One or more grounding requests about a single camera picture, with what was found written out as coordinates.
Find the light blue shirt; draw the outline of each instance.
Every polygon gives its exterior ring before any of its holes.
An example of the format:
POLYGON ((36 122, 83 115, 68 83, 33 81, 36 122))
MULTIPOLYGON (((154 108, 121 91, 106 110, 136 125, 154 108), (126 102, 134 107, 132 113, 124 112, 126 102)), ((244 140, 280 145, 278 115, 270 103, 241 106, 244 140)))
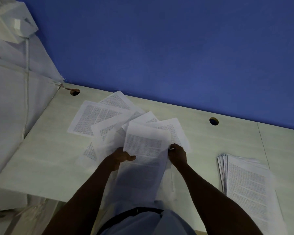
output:
MULTIPOLYGON (((98 229, 111 217, 135 207, 153 207, 163 209, 161 201, 152 204, 133 205, 129 202, 118 202, 107 211, 98 226, 98 229)), ((196 235, 195 231, 180 216, 171 210, 164 210, 161 214, 154 212, 143 212, 136 216, 130 216, 102 232, 102 235, 196 235)))

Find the stack of paper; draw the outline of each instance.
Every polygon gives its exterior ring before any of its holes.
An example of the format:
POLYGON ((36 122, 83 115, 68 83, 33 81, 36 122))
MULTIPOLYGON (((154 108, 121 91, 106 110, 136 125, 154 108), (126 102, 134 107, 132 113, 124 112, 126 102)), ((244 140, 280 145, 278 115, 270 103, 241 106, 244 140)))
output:
POLYGON ((118 147, 136 156, 110 175, 104 196, 113 189, 117 192, 109 198, 115 201, 176 198, 168 148, 176 143, 187 153, 192 151, 177 118, 158 121, 151 111, 145 113, 118 91, 99 103, 85 101, 67 132, 92 138, 77 160, 84 167, 98 166, 118 147))
POLYGON ((241 206, 264 235, 287 234, 274 188, 274 176, 257 159, 217 157, 222 191, 241 206))

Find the forearm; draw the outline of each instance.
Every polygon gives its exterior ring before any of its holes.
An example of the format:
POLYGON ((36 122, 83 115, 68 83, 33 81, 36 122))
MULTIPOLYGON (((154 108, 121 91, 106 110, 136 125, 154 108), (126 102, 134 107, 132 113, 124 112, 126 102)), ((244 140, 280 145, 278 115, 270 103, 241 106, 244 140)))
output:
POLYGON ((209 235, 262 234, 248 214, 234 201, 199 176, 189 165, 177 166, 209 235))
POLYGON ((101 163, 74 196, 52 218, 43 235, 90 234, 111 171, 101 163))

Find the person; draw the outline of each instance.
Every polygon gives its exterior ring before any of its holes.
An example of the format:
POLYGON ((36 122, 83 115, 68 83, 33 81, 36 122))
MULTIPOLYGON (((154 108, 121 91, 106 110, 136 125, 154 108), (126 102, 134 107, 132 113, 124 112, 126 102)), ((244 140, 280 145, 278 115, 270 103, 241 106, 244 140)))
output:
MULTIPOLYGON (((209 235, 262 234, 238 204, 204 180, 188 165, 182 147, 172 144, 171 148, 173 149, 168 151, 168 157, 184 178, 209 235)), ((135 158, 123 152, 123 148, 118 148, 106 157, 92 176, 55 214, 43 235, 91 234, 109 175, 119 168, 121 162, 133 161, 135 158)), ((110 211, 112 213, 106 217, 106 220, 97 227, 97 230, 93 230, 94 234, 196 234, 181 217, 171 210, 161 208, 161 203, 157 201, 140 206, 122 202, 114 205, 110 211)))

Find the white table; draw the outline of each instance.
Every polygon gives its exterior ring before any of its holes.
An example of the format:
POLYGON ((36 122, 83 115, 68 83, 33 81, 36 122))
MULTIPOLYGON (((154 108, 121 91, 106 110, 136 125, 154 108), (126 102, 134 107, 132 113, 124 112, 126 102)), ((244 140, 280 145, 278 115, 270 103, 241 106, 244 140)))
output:
MULTIPOLYGON (((91 175, 91 170, 75 163, 91 139, 66 131, 84 100, 99 102, 111 93, 71 84, 65 87, 78 88, 81 93, 71 96, 69 90, 58 91, 0 174, 0 187, 68 201, 91 175)), ((219 189, 219 154, 226 152, 267 163, 256 122, 135 97, 129 99, 146 112, 153 111, 159 120, 177 117, 194 150, 188 155, 189 164, 219 189), (219 125, 210 124, 211 117, 217 118, 219 125)), ((179 173, 175 183, 177 201, 171 204, 173 210, 193 229, 205 231, 179 173)))
POLYGON ((289 235, 294 234, 294 130, 258 123, 289 235))

